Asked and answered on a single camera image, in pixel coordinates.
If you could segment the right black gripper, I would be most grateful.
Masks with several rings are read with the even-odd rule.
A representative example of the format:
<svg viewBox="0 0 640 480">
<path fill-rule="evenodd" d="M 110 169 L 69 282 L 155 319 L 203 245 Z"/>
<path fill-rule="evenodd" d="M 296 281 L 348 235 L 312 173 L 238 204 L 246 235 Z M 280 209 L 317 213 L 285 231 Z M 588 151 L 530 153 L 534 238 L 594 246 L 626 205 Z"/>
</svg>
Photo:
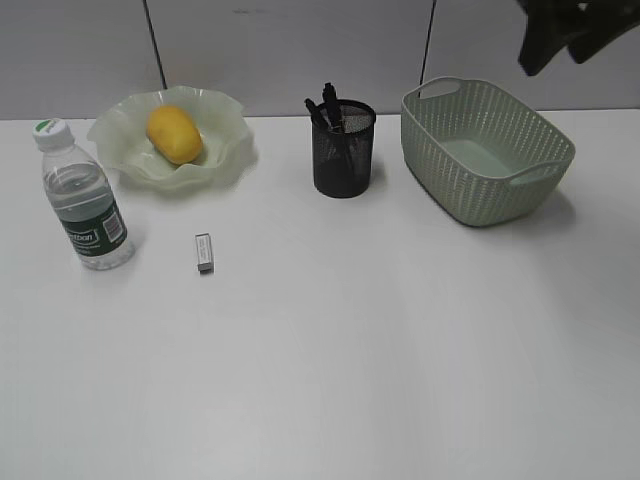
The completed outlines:
<svg viewBox="0 0 640 480">
<path fill-rule="evenodd" d="M 583 64 L 611 42 L 639 26 L 638 1 L 517 1 L 527 25 L 518 62 L 538 75 L 575 38 L 568 50 Z"/>
</svg>

